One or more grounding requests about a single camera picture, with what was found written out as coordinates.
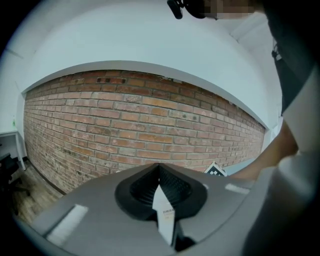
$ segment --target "black baseboard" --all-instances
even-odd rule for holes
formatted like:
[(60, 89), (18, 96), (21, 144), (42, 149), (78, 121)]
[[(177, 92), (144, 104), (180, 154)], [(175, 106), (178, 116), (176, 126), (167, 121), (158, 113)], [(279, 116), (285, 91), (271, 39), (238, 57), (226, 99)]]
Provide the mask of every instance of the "black baseboard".
[(56, 191), (58, 191), (62, 195), (66, 195), (67, 193), (64, 192), (61, 188), (57, 187), (55, 184), (53, 184), (50, 180), (47, 179), (46, 176), (44, 176), (38, 169), (35, 167), (35, 165), (29, 160), (32, 167), (35, 169), (35, 171), (43, 178), (51, 187), (53, 187)]
[[(15, 162), (18, 162), (18, 157), (14, 157), (14, 158), (12, 158), (12, 160), (13, 161), (15, 161)], [(25, 161), (28, 161), (28, 157), (27, 156), (24, 156), (24, 157), (22, 157), (22, 160), (25, 162)]]

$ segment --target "white wall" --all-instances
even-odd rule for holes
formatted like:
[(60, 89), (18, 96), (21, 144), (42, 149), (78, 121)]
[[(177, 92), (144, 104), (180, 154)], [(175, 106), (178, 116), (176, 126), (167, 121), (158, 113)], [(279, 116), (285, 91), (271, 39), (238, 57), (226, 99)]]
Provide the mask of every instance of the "white wall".
[[(15, 116), (23, 135), (19, 93), (93, 67), (144, 71), (190, 82), (230, 100), (265, 127), (272, 125), (274, 106), (268, 102), (261, 68), (217, 22), (195, 19), (186, 11), (182, 20), (176, 20), (165, 0), (81, 1), (91, 2), (96, 4), (85, 8), (82, 4), (79, 9), (75, 0), (54, 1), (43, 8), (45, 14), (37, 12), (17, 31), (8, 49), (18, 56), (7, 52), (0, 66), (0, 120), (6, 126)], [(61, 8), (67, 4), (69, 12)]]

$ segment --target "bare skin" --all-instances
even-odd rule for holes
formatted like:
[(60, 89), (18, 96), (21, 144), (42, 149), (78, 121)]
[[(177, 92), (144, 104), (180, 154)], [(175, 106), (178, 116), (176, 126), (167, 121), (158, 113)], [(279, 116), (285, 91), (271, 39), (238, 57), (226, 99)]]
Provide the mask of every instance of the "bare skin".
[(283, 158), (295, 155), (297, 152), (298, 145), (295, 138), (287, 123), (283, 121), (279, 134), (257, 159), (230, 177), (255, 181), (262, 169), (276, 166)]

